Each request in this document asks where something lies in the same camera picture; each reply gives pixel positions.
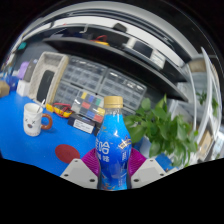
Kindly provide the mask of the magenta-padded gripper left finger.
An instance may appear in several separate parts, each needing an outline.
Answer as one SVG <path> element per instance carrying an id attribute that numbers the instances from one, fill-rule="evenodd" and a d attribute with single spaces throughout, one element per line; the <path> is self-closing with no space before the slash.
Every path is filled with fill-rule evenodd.
<path id="1" fill-rule="evenodd" d="M 96 149 L 90 150 L 81 159 L 73 159 L 61 178 L 84 188 L 96 189 L 100 177 L 100 163 Z"/>

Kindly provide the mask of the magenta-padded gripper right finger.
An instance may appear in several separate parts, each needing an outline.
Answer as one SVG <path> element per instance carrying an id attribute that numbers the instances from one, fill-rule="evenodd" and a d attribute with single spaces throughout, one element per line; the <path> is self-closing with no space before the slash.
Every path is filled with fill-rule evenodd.
<path id="1" fill-rule="evenodd" d="M 127 187 L 140 188 L 166 176 L 166 172 L 155 159 L 146 159 L 132 148 L 128 160 Z"/>

